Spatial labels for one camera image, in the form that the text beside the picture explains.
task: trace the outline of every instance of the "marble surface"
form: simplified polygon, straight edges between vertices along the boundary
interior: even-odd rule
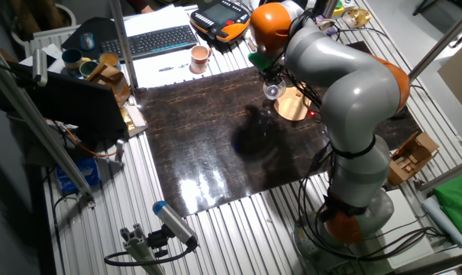
[[[164,199],[180,215],[299,180],[327,144],[311,118],[281,118],[262,85],[250,68],[136,91]],[[376,134],[393,150],[416,131],[407,114]]]

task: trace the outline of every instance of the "blue container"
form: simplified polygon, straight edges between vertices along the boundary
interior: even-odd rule
[[[100,183],[99,166],[97,165],[94,158],[84,158],[75,161],[79,172],[85,177],[85,180],[90,186],[94,186]],[[57,181],[61,185],[62,191],[74,191],[77,190],[75,184],[66,175],[66,172],[61,167],[56,167]]]

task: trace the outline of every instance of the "desk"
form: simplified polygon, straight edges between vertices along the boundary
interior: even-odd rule
[[[324,125],[309,117],[296,122],[282,118],[262,87],[257,70],[249,68],[135,92],[147,120],[164,198],[180,215],[300,180],[307,174],[312,156],[328,143]],[[242,137],[242,147],[262,147],[253,155],[239,153],[234,147],[250,106],[266,112],[272,121],[267,139],[251,141],[251,134]],[[258,131],[264,122],[252,124],[248,131]],[[417,131],[418,125],[408,114],[382,122],[375,134],[395,150]]]
[[[365,0],[356,3],[371,11]],[[367,27],[385,31],[374,12],[372,16]],[[26,47],[26,54],[30,56],[32,49],[39,46],[45,47],[52,43],[60,46],[74,30],[66,28],[36,35]],[[359,40],[365,40],[373,54],[410,71],[410,65],[381,36],[369,32],[341,35],[341,42],[345,44]],[[223,68],[229,70],[231,67],[234,70],[235,65],[237,70],[247,64],[242,52],[235,49],[225,51],[221,56],[218,73],[222,73]],[[421,129],[440,144],[440,153],[417,176],[427,182],[461,163],[462,149],[442,114],[436,111],[436,102],[431,101],[422,90],[413,89],[407,104]],[[113,147],[106,149],[108,152],[115,150]],[[146,133],[131,138],[124,150],[123,165],[115,162],[114,158],[98,160],[102,184],[93,190],[97,204],[93,210],[68,199],[52,212],[53,202],[61,195],[52,180],[50,183],[45,182],[57,274],[63,274],[63,267],[66,274],[144,274],[141,268],[110,267],[103,262],[105,255],[123,251],[118,229],[130,228],[138,222],[148,233],[161,226],[160,220],[151,210],[154,202],[163,199],[163,193]],[[318,209],[327,187],[328,183],[322,175],[312,177],[312,184],[306,190],[311,198],[307,210]],[[412,181],[402,184],[401,189],[415,214],[421,215],[421,206],[418,195],[413,192],[415,189]],[[185,217],[185,221],[199,236],[201,247],[196,254],[163,264],[163,268],[167,274],[175,275],[314,273],[313,268],[300,260],[292,243],[291,233],[294,220],[297,219],[297,192],[298,184],[292,183]],[[53,215],[56,215],[60,223],[58,232],[54,229]],[[421,223],[423,226],[435,226],[426,218]],[[175,256],[183,252],[183,248],[172,239],[168,251],[171,256]]]

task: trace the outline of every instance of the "orange handheld controller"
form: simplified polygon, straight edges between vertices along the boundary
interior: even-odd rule
[[[222,42],[233,41],[243,34],[249,20],[246,8],[226,0],[214,0],[190,15],[195,28]]]

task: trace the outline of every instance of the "pink cup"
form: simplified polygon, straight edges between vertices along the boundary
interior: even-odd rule
[[[192,48],[192,63],[190,63],[190,70],[192,73],[200,74],[207,70],[208,59],[212,54],[212,49],[204,46],[194,46]]]

